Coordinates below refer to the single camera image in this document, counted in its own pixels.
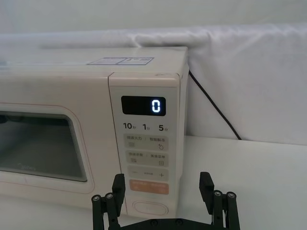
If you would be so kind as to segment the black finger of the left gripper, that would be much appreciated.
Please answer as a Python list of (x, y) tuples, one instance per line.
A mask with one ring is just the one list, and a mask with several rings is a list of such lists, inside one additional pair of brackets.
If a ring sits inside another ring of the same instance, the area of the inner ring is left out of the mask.
[(104, 230), (104, 214), (107, 213), (109, 230), (119, 230), (120, 225), (118, 223), (118, 217), (121, 213), (121, 207), (124, 202), (125, 196), (125, 177), (124, 174), (116, 174), (112, 192), (107, 193), (104, 197), (100, 195), (94, 195), (91, 198), (92, 201), (92, 218), (93, 229)]

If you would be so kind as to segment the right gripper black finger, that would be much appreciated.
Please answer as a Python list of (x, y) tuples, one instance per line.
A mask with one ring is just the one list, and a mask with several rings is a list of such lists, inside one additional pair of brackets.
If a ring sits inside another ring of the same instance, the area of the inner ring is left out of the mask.
[(208, 172), (200, 173), (199, 190), (208, 214), (212, 217), (211, 225), (215, 230), (240, 229), (235, 193), (224, 194), (220, 190), (216, 190)]

